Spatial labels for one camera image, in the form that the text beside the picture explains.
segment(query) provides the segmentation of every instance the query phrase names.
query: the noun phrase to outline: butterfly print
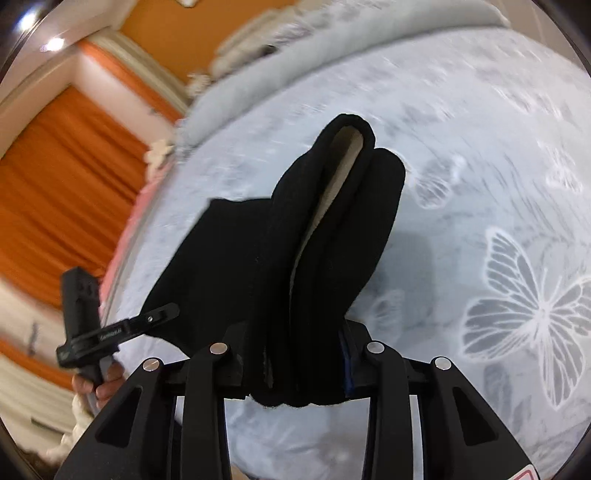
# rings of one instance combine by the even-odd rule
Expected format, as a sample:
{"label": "butterfly print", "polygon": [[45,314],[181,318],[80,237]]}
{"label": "butterfly print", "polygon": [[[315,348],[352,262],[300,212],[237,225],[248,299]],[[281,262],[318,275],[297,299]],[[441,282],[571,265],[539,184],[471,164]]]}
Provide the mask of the butterfly print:
{"label": "butterfly print", "polygon": [[546,297],[531,263],[507,232],[486,231],[484,281],[496,293],[468,305],[463,318],[464,356],[492,361],[522,348],[533,350],[549,403],[559,409],[576,389],[585,368],[580,337],[591,332],[591,277],[582,277]]}

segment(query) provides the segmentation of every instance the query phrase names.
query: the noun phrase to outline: ceiling light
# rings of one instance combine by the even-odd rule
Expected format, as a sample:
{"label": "ceiling light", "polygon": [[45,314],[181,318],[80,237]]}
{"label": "ceiling light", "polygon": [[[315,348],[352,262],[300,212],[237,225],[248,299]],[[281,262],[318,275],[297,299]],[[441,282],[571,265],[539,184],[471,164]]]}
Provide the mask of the ceiling light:
{"label": "ceiling light", "polygon": [[64,46],[64,39],[60,37],[53,37],[49,42],[41,47],[41,51],[58,51]]}
{"label": "ceiling light", "polygon": [[18,29],[21,32],[27,31],[33,25],[35,25],[36,21],[37,21],[37,12],[31,11],[31,12],[25,14],[25,16],[20,19],[20,21],[18,23]]}

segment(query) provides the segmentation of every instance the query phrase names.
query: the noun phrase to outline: beige lining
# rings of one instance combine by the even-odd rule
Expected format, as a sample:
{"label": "beige lining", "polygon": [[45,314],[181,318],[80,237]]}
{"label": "beige lining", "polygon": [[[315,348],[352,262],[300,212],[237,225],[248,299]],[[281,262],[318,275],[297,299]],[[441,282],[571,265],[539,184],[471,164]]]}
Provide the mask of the beige lining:
{"label": "beige lining", "polygon": [[336,135],[329,147],[329,155],[333,158],[341,157],[341,161],[336,167],[335,174],[330,179],[329,184],[326,186],[310,226],[304,237],[304,241],[300,245],[300,250],[295,258],[293,269],[291,270],[290,278],[290,297],[291,291],[294,285],[294,279],[296,277],[297,266],[300,263],[300,258],[304,252],[304,248],[308,244],[308,241],[312,237],[312,234],[316,228],[320,225],[320,221],[328,211],[330,205],[334,202],[336,196],[339,194],[345,180],[349,176],[349,172],[353,168],[355,160],[357,159],[359,152],[363,148],[363,135],[354,127],[343,127]]}

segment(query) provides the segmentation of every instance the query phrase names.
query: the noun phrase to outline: black fabric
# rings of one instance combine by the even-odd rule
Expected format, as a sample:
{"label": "black fabric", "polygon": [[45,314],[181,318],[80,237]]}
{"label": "black fabric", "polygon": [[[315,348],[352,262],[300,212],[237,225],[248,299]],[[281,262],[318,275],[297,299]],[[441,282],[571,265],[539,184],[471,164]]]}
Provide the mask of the black fabric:
{"label": "black fabric", "polygon": [[374,133],[356,115],[339,115],[320,133],[312,148],[283,174],[271,196],[271,209],[256,274],[255,307],[246,336],[245,381],[258,402],[273,406],[295,400],[298,381],[294,373],[294,348],[288,337],[290,277],[300,245],[321,195],[335,174],[339,158],[330,155],[335,136],[354,127],[363,136],[363,147],[347,177],[343,192],[348,205],[355,186],[369,164]]}
{"label": "black fabric", "polygon": [[[335,137],[352,131],[361,149],[306,242],[343,163]],[[181,312],[151,335],[192,356],[246,320],[243,384],[254,399],[267,406],[344,401],[339,329],[382,254],[404,184],[400,159],[374,146],[367,122],[339,115],[270,199],[212,200],[144,304],[146,312],[175,302]]]}
{"label": "black fabric", "polygon": [[404,177],[396,155],[375,150],[355,193],[348,178],[298,263],[290,336],[304,404],[345,400],[339,330],[388,242]]}
{"label": "black fabric", "polygon": [[246,319],[269,199],[213,199],[150,291],[142,312],[173,302],[175,320],[150,331],[189,357]]}

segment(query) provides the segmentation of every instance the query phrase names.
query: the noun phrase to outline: silver screw head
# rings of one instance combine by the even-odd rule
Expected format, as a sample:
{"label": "silver screw head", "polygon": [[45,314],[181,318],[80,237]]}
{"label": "silver screw head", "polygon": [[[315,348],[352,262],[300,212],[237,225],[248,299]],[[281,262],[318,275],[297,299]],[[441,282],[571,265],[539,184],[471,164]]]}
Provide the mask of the silver screw head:
{"label": "silver screw head", "polygon": [[157,358],[148,358],[142,364],[142,367],[144,367],[144,370],[146,370],[147,372],[153,372],[154,370],[157,370],[159,366],[160,360],[158,360]]}
{"label": "silver screw head", "polygon": [[209,347],[209,351],[214,355],[222,355],[228,351],[228,346],[222,342],[214,343],[211,347]]}
{"label": "silver screw head", "polygon": [[445,358],[444,356],[438,356],[435,359],[435,366],[439,370],[449,370],[452,367],[452,362],[449,358]]}
{"label": "silver screw head", "polygon": [[383,343],[380,342],[369,342],[367,345],[367,350],[370,353],[382,353],[385,349]]}

